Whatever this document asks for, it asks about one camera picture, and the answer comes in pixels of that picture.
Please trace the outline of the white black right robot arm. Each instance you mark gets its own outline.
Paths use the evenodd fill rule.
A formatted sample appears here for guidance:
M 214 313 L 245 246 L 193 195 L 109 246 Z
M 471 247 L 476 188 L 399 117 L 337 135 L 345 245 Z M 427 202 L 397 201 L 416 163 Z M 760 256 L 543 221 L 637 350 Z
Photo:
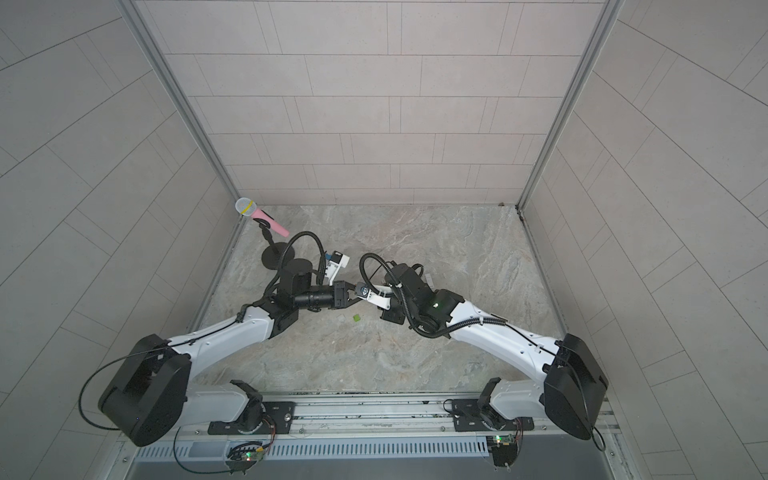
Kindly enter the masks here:
M 376 305 L 382 319 L 407 324 L 423 338 L 464 342 L 512 365 L 532 381 L 536 410 L 563 432 L 605 449 L 597 420 L 609 381 L 583 339 L 536 334 L 483 311 L 455 292 L 434 290 L 418 265 L 365 253 L 359 270 L 363 285 L 358 295 Z

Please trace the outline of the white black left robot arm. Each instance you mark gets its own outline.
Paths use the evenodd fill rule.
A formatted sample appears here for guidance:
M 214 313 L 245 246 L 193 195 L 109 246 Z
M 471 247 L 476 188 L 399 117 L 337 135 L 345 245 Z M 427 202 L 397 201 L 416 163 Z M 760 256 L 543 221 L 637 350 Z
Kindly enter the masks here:
M 263 396 L 248 383 L 203 387 L 193 381 L 230 355 L 282 334 L 302 310 L 352 305 L 353 285 L 336 278 L 348 262 L 338 251 L 323 252 L 317 265 L 282 254 L 263 296 L 235 316 L 191 334 L 140 339 L 129 354 L 114 360 L 117 371 L 97 402 L 110 422 L 107 430 L 143 447 L 186 425 L 211 422 L 243 434 L 266 426 Z

